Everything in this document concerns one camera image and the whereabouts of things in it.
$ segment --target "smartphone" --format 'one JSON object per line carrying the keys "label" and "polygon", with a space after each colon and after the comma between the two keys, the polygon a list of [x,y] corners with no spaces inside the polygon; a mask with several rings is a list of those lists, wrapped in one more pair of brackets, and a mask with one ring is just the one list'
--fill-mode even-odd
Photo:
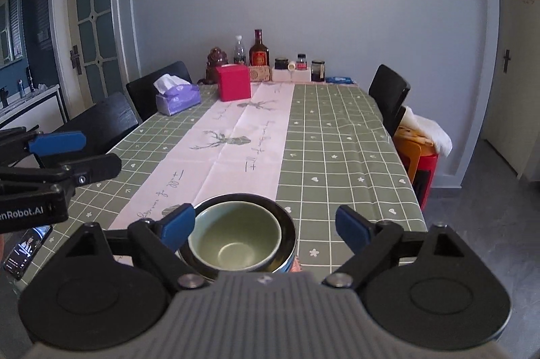
{"label": "smartphone", "polygon": [[19,243],[15,245],[13,251],[5,259],[4,269],[16,280],[20,280],[26,269],[28,269],[28,266],[30,266],[37,251],[39,251],[51,232],[51,225],[31,228],[26,231],[21,240],[19,240]]}

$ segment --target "red box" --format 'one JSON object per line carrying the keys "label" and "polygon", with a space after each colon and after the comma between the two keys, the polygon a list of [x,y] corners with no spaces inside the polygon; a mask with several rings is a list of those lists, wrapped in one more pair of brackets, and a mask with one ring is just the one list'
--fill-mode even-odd
{"label": "red box", "polygon": [[219,96],[222,101],[251,98],[249,68],[245,65],[223,65],[216,67]]}

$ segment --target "floor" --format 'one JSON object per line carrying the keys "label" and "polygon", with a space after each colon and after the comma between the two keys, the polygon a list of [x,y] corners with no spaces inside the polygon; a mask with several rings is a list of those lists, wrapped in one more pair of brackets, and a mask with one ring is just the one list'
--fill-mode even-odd
{"label": "floor", "polygon": [[[428,226],[445,222],[476,251],[510,293],[513,313],[500,344],[514,359],[540,359],[540,188],[519,183],[485,142],[477,144],[455,197],[431,197]],[[0,359],[30,346],[17,317],[16,294],[0,272]]]}

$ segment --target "white door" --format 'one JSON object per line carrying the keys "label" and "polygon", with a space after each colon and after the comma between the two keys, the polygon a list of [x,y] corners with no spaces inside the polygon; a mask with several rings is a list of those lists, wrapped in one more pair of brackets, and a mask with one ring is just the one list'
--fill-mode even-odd
{"label": "white door", "polygon": [[520,177],[539,130],[540,0],[501,0],[497,61],[483,137]]}
{"label": "white door", "polygon": [[123,92],[112,26],[111,0],[67,0],[72,62],[85,108]]}

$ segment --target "white towel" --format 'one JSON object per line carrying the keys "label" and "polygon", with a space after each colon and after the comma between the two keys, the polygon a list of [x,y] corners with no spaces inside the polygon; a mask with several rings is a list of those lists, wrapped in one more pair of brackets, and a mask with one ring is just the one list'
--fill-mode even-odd
{"label": "white towel", "polygon": [[443,156],[450,155],[450,152],[452,151],[452,140],[448,134],[442,130],[441,126],[433,120],[414,115],[409,106],[405,106],[405,108],[405,115],[403,115],[400,125],[417,130],[426,138],[431,139],[435,144],[435,151],[438,154]]}
{"label": "white towel", "polygon": [[154,82],[154,86],[161,95],[163,95],[167,90],[171,89],[172,87],[181,84],[190,84],[190,82],[177,76],[171,76],[170,74],[163,74],[159,79]]}

